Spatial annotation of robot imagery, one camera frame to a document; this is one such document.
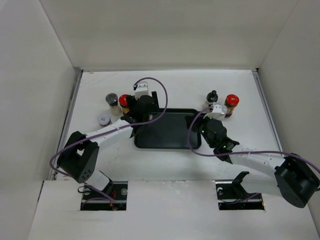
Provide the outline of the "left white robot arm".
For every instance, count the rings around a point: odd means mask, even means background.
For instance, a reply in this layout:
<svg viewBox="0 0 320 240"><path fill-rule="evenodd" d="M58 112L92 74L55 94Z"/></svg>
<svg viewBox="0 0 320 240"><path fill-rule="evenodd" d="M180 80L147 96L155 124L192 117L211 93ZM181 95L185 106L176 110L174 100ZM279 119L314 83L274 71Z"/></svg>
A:
<svg viewBox="0 0 320 240"><path fill-rule="evenodd" d="M128 95L127 102L129 112L114 123L90 133L72 133L66 147L80 140L85 141L62 152L57 159L59 168L77 183L92 186L96 195L103 200L112 195L112 180L95 169L99 151L141 133L159 110L156 91L139 99Z"/></svg>

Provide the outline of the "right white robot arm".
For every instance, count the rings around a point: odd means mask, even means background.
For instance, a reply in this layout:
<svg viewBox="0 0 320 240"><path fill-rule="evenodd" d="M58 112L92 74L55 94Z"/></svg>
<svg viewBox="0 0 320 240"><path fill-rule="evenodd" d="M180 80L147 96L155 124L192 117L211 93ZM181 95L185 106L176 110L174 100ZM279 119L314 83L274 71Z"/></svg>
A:
<svg viewBox="0 0 320 240"><path fill-rule="evenodd" d="M314 173L319 168L299 155L246 147L227 136L227 129L220 120L209 118L201 112L185 117L185 121L189 133L195 132L204 138L213 150L212 157L269 176L269 181L256 180L245 173L243 179L233 180L231 190L236 197L266 193L280 196L297 208L304 208L314 193L320 190L320 179Z"/></svg>

